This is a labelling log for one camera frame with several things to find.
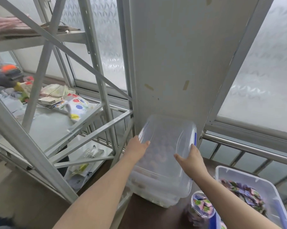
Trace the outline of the pile of wrapped candies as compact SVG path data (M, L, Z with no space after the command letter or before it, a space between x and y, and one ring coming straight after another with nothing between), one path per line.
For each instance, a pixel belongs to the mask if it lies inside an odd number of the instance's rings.
M219 182L250 207L266 218L268 217L266 204L256 189L235 181L227 181L222 179Z

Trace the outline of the clear round candy jar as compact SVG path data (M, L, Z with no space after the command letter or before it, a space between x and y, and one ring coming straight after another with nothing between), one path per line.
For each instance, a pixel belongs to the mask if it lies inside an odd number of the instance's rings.
M192 227L222 229L218 213L201 190L191 195L190 201L184 209L184 214Z

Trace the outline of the brown cardboard sheet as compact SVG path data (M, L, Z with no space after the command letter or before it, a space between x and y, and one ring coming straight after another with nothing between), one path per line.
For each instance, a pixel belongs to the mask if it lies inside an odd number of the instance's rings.
M50 32L50 23L44 23L39 25L44 30ZM73 31L80 31L78 28L70 27L60 22L57 33L70 33ZM25 37L37 37L39 34L23 23L16 17L0 17L0 40L25 38Z

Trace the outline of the frosted glass window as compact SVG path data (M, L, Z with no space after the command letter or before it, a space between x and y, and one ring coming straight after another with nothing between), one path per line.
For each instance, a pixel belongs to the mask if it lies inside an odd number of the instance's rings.
M287 0L274 0L218 118L287 133Z
M38 24L43 23L33 0L8 0L24 14ZM118 20L116 0L90 0L97 42L102 62L104 76L122 90L127 90L125 69L122 54L122 44ZM61 22L84 32L84 24L80 13L78 0L66 0ZM84 44L64 42L70 50L76 53L89 65L92 64L87 47ZM25 72L35 73L39 63L42 46L15 50L14 53ZM96 83L95 75L68 56L75 79ZM54 53L51 53L46 71L47 77L63 80L63 75Z

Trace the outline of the clear plastic storage box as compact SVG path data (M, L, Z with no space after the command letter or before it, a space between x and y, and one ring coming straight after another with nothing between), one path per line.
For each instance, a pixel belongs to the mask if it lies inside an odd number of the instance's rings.
M176 205L191 192L192 179L174 158L174 151L146 151L132 170L127 186L142 198L163 208Z

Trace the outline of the clear printed snack packet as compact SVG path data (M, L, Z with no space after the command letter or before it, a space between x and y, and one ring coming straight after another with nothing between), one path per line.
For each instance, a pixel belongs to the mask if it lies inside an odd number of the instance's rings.
M99 158L104 153L104 150L97 148L93 145L92 148L88 148L82 155L82 159L91 159L91 158Z

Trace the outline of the person's right forearm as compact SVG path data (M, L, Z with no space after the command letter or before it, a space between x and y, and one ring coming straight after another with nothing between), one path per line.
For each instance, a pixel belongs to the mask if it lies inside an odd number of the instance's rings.
M239 199L209 173L196 174L193 180L211 201L227 229L281 229Z

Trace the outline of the person's left forearm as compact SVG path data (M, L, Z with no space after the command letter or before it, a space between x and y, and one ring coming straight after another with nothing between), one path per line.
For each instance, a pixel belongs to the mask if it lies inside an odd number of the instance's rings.
M66 210L53 229L110 229L127 179L140 158L125 152Z

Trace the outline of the person's left hand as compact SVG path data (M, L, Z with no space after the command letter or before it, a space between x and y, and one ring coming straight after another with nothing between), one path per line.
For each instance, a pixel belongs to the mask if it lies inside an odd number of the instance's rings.
M141 141L138 135L135 135L130 139L128 145L124 151L122 160L125 160L131 164L136 164L145 154L147 149L141 148Z

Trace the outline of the clear plastic box lid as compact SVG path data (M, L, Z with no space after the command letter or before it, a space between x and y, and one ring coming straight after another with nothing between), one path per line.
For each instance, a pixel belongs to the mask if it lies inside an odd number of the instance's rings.
M153 114L142 128L139 139L149 141L135 170L163 184L178 185L183 171L174 154L186 158L196 142L196 125L192 121Z

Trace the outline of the white metal shelf rack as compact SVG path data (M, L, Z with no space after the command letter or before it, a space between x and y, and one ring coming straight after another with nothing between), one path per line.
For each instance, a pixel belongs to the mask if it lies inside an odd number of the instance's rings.
M41 28L8 0L0 0L0 15L9 12L19 18L39 36L0 40L0 53L9 52L20 71L26 76L15 50L42 46L35 73L28 73L23 82L34 81L27 103L19 110L12 110L11 104L18 103L12 96L1 93L0 97L0 158L12 167L27 173L39 183L61 196L69 203L77 198L64 179L69 166L93 163L91 175L105 160L118 161L124 145L133 135L133 106L131 79L125 37L123 0L116 0L122 44L127 90L122 90L104 76L97 42L90 0L78 0L84 24L84 32L73 31L58 34L66 0L33 0L43 23L50 23L50 32ZM64 42L84 44L92 60L92 66L64 45ZM63 80L47 77L51 53L54 53ZM75 79L68 56L95 75L96 83ZM95 105L94 109L74 123L63 109L64 100L54 105L39 104L40 91L50 84L67 85L76 95ZM82 159L86 149L104 150L99 158Z

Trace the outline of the orange and black toy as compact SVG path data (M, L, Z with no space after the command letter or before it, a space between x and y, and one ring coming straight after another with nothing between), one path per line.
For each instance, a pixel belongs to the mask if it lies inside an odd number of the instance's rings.
M0 86L4 88L13 88L17 82L23 82L24 75L13 64L0 64Z

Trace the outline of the white plastic bin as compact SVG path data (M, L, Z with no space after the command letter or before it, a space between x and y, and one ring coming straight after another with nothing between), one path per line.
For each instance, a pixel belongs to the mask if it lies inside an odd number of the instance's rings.
M287 211L277 189L271 182L225 166L215 168L214 178L217 181L232 181L237 184L237 187L245 185L256 190L264 202L266 217L282 229L287 229Z

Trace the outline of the flat white cardboard box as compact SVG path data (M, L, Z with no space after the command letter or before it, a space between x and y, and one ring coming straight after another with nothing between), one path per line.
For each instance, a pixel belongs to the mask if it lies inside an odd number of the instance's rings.
M38 100L39 104L44 105L54 105L63 101L63 97L55 97L55 96L45 96Z

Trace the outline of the yellow green packet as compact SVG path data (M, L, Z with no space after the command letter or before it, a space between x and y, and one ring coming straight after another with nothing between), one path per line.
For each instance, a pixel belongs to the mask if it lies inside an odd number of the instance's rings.
M14 91L17 92L16 98L22 103L27 103L31 94L34 81L17 82L14 86Z

